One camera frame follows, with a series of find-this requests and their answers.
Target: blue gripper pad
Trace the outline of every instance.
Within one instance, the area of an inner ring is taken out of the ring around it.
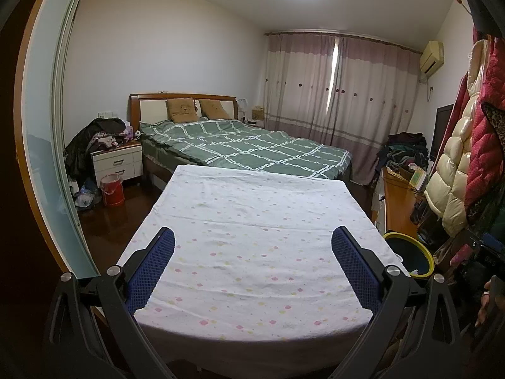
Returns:
[[[333,231],[331,249],[361,306],[375,314],[381,305],[381,282],[364,259],[363,253],[368,251],[377,261],[379,259],[372,251],[361,248],[344,226]]]
[[[134,272],[127,287],[126,307],[133,315],[137,309],[146,306],[152,291],[154,291],[161,274],[167,267],[175,249],[175,236],[170,228],[166,228],[160,236],[156,236],[147,247],[149,251],[137,270]]]

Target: wall socket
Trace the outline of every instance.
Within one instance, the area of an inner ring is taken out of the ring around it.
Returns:
[[[98,113],[98,118],[117,118],[117,111],[102,111]]]

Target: television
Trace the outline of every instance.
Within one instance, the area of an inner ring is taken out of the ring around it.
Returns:
[[[453,112],[454,104],[437,108],[437,116],[435,118],[435,130],[433,131],[433,140],[431,141],[430,160],[435,162],[438,155],[438,150],[442,144],[445,129],[449,123],[450,113]]]

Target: wooden headboard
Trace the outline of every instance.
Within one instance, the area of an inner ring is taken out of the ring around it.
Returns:
[[[210,94],[176,94],[168,92],[158,92],[156,94],[131,94],[128,100],[128,107],[130,109],[130,124],[133,127],[133,131],[139,129],[139,124],[141,121],[140,115],[140,102],[149,100],[166,100],[169,98],[193,98],[193,99],[218,99],[220,101],[231,101],[233,102],[233,117],[238,118],[238,104],[236,97],[230,97],[226,95],[210,95]]]

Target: curtain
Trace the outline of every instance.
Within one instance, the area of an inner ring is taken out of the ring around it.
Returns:
[[[326,114],[335,37],[269,35],[264,89],[265,128],[311,138]]]
[[[388,135],[407,130],[420,54],[380,42],[340,38],[335,84],[316,141],[353,155],[353,181],[368,184]]]

